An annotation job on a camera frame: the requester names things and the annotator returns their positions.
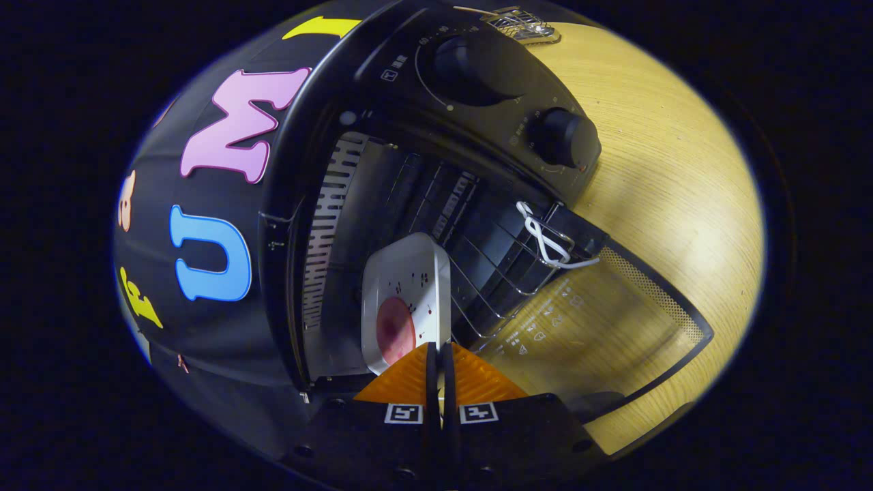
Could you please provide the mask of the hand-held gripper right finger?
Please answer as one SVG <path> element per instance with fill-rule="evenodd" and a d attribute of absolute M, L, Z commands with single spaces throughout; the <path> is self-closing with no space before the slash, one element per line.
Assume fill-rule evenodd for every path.
<path fill-rule="evenodd" d="M 608 457 L 558 395 L 528 395 L 454 342 L 442 348 L 449 490 L 570 490 Z"/>

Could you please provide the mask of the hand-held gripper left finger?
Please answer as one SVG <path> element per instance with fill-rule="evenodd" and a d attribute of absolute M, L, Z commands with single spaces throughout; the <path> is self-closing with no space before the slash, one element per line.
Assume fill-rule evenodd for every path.
<path fill-rule="evenodd" d="M 319 407 L 281 463 L 331 490 L 437 490 L 439 350 L 414 348 L 351 399 Z"/>

